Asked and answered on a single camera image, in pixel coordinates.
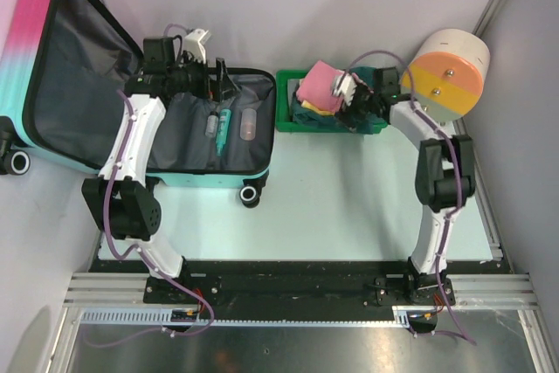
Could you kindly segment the dark green shorts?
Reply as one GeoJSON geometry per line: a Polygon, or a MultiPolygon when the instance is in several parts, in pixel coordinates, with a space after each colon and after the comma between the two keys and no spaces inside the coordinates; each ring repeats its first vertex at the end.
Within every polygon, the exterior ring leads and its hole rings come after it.
{"type": "MultiPolygon", "coordinates": [[[[373,73],[375,67],[358,66],[352,67],[351,71],[358,76],[369,87],[374,86],[373,73]]],[[[343,126],[333,115],[317,114],[310,108],[303,107],[302,103],[296,97],[296,91],[300,82],[297,81],[294,88],[290,92],[290,115],[292,122],[295,124],[309,128],[312,132],[318,133],[352,133],[352,130],[343,126]]],[[[359,135],[376,135],[387,127],[387,123],[374,115],[370,115],[366,121],[363,121],[355,129],[354,133],[359,135]]]]}

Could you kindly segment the small clear black-capped bottle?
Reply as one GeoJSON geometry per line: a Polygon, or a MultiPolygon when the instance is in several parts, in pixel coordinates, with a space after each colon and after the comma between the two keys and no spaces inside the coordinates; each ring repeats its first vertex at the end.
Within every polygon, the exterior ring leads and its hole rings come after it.
{"type": "Polygon", "coordinates": [[[217,111],[211,111],[205,127],[205,135],[209,138],[215,138],[217,135],[217,127],[219,123],[219,113],[217,111]]]}

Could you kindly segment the clear plastic bottle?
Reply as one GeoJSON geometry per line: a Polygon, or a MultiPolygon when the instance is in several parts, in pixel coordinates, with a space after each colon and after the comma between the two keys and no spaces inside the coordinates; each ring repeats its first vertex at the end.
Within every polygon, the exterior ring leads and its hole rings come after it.
{"type": "Polygon", "coordinates": [[[257,128],[257,111],[252,108],[246,108],[241,114],[240,138],[244,141],[250,142],[256,137],[257,128]]]}

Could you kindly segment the pink cloth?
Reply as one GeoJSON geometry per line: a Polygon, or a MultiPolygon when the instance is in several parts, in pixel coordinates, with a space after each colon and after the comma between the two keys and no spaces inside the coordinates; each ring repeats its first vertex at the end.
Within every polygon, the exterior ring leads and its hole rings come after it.
{"type": "Polygon", "coordinates": [[[331,84],[334,77],[340,73],[342,71],[335,69],[326,62],[317,61],[300,82],[296,91],[298,102],[307,100],[319,109],[328,110],[335,114],[342,105],[342,99],[331,94],[331,84]]]}

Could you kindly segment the yellow towel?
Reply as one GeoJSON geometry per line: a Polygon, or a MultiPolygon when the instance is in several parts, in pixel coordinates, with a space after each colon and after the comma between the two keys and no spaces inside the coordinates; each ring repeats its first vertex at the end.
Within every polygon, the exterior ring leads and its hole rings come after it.
{"type": "Polygon", "coordinates": [[[335,115],[331,111],[319,109],[318,107],[314,106],[313,104],[311,104],[307,100],[302,101],[300,105],[303,108],[305,108],[306,110],[312,111],[313,113],[321,115],[321,116],[334,116],[335,115]]]}

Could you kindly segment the green plastic tray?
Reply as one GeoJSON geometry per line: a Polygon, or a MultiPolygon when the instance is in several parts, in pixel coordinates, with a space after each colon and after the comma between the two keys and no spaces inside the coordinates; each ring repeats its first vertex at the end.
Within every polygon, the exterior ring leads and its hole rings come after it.
{"type": "Polygon", "coordinates": [[[275,127],[280,132],[289,133],[315,133],[315,134],[339,134],[339,133],[318,133],[312,132],[309,128],[299,126],[292,122],[290,115],[290,92],[296,82],[303,79],[308,69],[283,69],[276,73],[276,114],[275,127]]]}

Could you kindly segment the pink and teal kids suitcase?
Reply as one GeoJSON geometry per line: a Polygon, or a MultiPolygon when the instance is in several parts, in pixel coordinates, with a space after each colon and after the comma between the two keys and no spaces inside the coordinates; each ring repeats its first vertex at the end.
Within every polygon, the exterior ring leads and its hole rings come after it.
{"type": "MultiPolygon", "coordinates": [[[[138,70],[137,43],[101,0],[17,0],[1,55],[1,171],[21,176],[31,154],[99,174],[123,115],[118,90],[138,70]]],[[[147,176],[173,187],[233,188],[259,203],[273,151],[276,81],[227,66],[238,94],[224,102],[179,93],[148,159],[147,176]],[[256,137],[240,138],[244,109],[257,111],[256,137]],[[224,152],[205,135],[211,111],[232,111],[224,152]]]]}

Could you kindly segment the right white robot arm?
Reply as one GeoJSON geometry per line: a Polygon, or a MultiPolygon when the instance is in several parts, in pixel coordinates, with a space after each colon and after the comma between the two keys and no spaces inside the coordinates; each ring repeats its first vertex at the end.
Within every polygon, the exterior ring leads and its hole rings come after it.
{"type": "Polygon", "coordinates": [[[344,94],[342,115],[352,122],[374,115],[402,133],[418,151],[414,188],[423,206],[418,241],[398,277],[376,279],[381,305],[428,305],[452,294],[446,279],[446,254],[453,225],[476,190],[473,139],[449,135],[423,111],[413,93],[390,88],[389,68],[373,72],[369,86],[346,71],[335,87],[344,94]]]}

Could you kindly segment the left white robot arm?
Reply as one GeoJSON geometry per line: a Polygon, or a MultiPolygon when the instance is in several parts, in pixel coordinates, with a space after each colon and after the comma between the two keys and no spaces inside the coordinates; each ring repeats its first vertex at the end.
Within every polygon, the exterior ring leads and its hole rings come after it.
{"type": "Polygon", "coordinates": [[[217,79],[210,78],[204,47],[209,38],[209,31],[195,29],[184,36],[144,39],[138,70],[117,92],[124,109],[113,147],[99,174],[82,184],[82,195],[114,258],[137,253],[154,276],[166,277],[162,291],[176,303],[192,295],[193,282],[181,274],[182,256],[159,231],[162,207],[154,195],[156,180],[147,176],[148,159],[179,93],[206,100],[237,92],[223,61],[216,63],[217,79]]]}

